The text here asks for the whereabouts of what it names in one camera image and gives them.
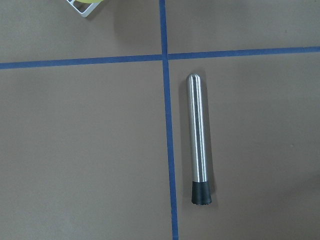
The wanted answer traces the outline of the steel muddler black tip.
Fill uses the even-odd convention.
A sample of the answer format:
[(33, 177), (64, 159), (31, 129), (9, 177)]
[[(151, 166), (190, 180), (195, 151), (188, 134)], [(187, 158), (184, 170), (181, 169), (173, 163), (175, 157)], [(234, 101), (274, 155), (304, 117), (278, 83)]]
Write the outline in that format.
[(191, 202), (203, 206), (212, 203), (208, 177), (202, 80), (197, 73), (186, 79), (190, 134), (192, 190)]

